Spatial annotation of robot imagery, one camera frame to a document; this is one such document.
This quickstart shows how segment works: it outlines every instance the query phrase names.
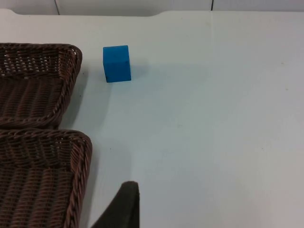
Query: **white table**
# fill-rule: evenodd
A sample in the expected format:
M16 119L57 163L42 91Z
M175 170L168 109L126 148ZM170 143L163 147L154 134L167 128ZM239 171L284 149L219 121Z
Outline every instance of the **white table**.
M82 228L127 180L139 182L143 228L304 226L304 13L2 9L0 42L83 51L61 124L93 141ZM108 84L102 47L124 44L132 81Z

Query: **blue cube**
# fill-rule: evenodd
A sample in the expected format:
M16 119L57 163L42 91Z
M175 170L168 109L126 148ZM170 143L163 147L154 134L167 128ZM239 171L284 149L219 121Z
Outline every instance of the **blue cube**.
M104 73L107 82L131 80L129 48L127 45L104 47Z

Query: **white tabletop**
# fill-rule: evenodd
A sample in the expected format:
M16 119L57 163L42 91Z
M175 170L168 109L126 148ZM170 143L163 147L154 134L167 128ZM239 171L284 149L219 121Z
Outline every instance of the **white tabletop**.
M127 180L139 182L143 228L304 226L304 13L2 9L0 42L83 52L61 124L93 142L82 228ZM108 84L102 47L125 44L132 81Z

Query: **white wall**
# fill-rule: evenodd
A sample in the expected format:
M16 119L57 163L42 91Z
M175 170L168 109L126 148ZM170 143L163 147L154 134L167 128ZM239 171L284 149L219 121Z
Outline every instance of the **white wall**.
M57 0L60 14L150 16L165 10L210 10L212 0Z
M304 0L214 0L213 10L304 11Z
M0 8L19 14L57 14L54 0L0 0Z

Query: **wicker basket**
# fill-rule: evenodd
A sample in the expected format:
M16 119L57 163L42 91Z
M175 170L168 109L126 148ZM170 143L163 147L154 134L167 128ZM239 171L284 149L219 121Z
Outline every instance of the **wicker basket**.
M91 154L80 132L0 131L0 227L77 228Z
M81 61L72 45L0 43L0 128L57 128Z

